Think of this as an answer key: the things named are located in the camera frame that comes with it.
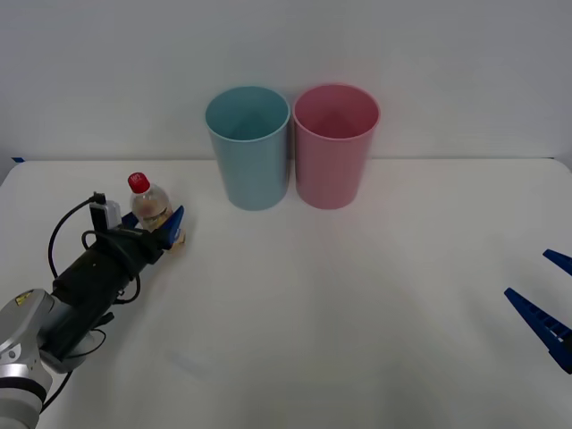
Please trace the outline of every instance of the white table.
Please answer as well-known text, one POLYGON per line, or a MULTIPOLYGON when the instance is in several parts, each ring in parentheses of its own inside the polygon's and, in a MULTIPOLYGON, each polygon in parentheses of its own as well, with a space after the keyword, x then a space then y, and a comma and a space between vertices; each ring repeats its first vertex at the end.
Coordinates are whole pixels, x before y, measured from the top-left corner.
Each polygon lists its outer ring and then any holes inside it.
MULTIPOLYGON (((50 289, 57 220, 93 190, 126 213, 134 171, 185 205, 189 244, 144 272, 38 428, 572 425, 572 377, 502 294, 572 325, 572 279, 542 256, 572 255, 562 164, 377 160, 351 206, 292 183, 251 213, 213 161, 27 162, 0 187, 0 301, 50 289)), ((63 227, 60 271, 88 228, 87 210, 63 227)))

